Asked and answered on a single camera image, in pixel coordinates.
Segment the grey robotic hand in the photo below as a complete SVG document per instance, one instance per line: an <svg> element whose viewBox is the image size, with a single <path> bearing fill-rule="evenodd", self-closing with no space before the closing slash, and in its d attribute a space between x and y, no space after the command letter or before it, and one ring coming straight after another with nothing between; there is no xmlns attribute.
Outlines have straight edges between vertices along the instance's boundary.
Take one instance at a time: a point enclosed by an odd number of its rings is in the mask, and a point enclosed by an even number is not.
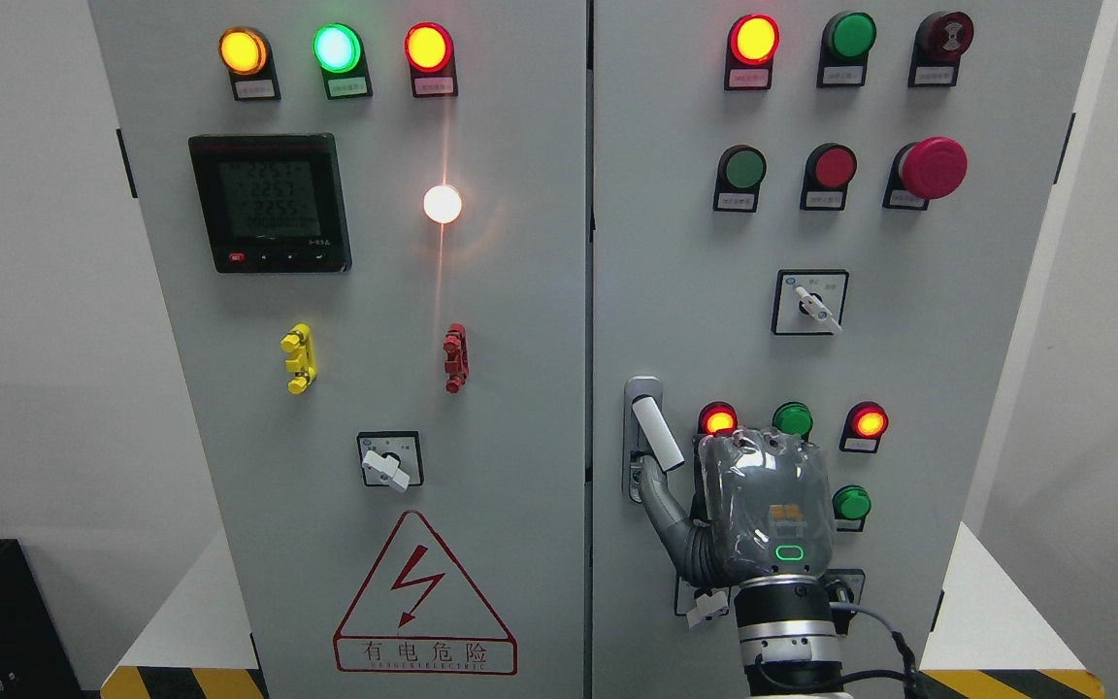
<svg viewBox="0 0 1118 699"><path fill-rule="evenodd" d="M722 588L773 575L819 577L836 533L819 448L776 429L738 428L698 443L708 523L671 495L657 460L645 455L641 497L678 575Z"/></svg>

